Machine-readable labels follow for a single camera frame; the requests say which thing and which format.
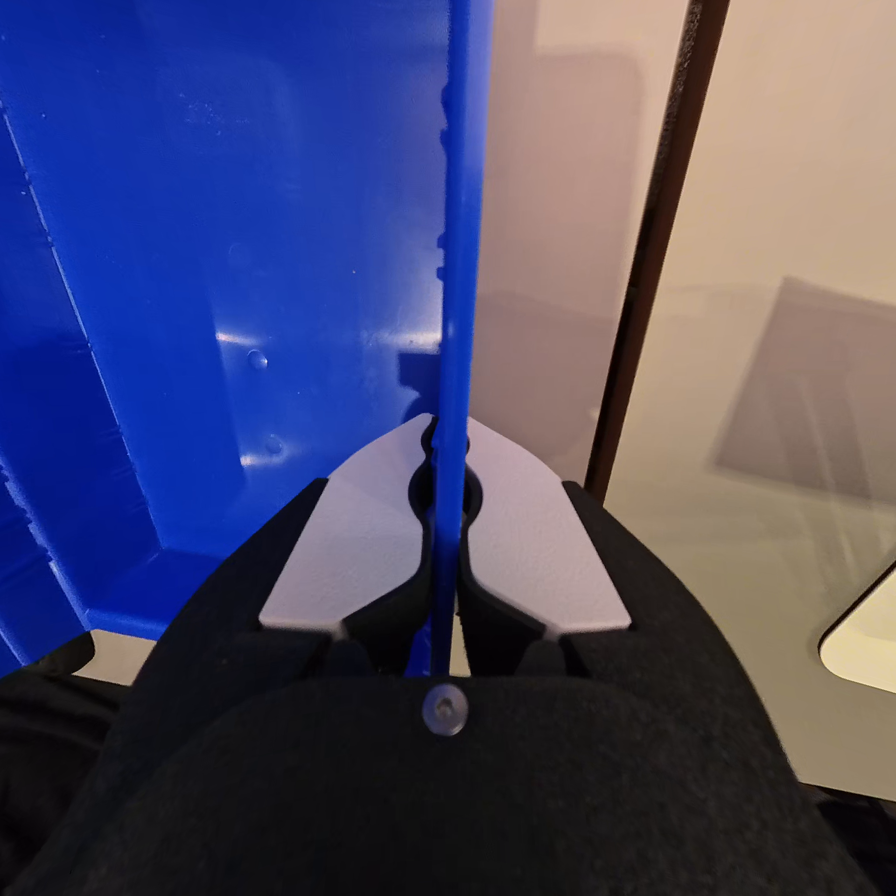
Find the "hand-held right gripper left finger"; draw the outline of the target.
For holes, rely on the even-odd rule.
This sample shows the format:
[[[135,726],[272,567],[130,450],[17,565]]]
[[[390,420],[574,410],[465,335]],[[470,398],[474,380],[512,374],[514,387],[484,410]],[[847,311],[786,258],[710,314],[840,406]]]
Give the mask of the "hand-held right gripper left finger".
[[[424,526],[409,487],[427,460],[419,414],[369,442],[328,477],[259,615],[264,629],[350,636],[350,617],[409,582]]]

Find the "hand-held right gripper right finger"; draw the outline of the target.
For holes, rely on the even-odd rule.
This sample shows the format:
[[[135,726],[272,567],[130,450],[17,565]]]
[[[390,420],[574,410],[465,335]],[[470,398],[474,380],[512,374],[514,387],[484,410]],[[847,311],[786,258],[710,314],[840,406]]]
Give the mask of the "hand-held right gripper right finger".
[[[561,478],[472,418],[468,438],[481,492],[467,530],[476,584],[552,639],[627,629],[632,619]]]

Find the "dark flat plate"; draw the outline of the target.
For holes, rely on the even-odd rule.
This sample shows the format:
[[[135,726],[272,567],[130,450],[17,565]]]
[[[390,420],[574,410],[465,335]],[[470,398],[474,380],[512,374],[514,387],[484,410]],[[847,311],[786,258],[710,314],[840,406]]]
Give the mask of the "dark flat plate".
[[[712,464],[894,506],[894,305],[784,278]]]

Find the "grey desk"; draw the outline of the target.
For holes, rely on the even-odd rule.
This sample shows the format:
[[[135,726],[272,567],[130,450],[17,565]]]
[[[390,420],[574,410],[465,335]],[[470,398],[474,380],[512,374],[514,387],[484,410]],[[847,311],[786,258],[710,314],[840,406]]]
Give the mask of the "grey desk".
[[[894,2],[730,2],[658,285],[647,168],[686,2],[496,2],[473,417],[585,472],[623,285],[652,299],[606,493],[700,599],[817,785],[894,796],[894,694],[816,644],[894,506],[712,464],[786,277],[894,305]]]

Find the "blue plastic bin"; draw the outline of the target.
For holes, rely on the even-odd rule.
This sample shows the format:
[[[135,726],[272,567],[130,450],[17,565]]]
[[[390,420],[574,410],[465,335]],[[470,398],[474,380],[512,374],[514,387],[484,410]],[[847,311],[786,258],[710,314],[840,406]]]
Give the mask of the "blue plastic bin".
[[[2,676],[422,412],[446,618],[494,5],[2,2]]]

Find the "white stand base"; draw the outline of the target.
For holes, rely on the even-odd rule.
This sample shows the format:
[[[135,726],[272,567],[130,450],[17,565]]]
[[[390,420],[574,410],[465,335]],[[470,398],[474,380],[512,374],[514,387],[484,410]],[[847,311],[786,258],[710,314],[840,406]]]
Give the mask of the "white stand base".
[[[895,564],[823,634],[823,666],[838,678],[895,693]]]

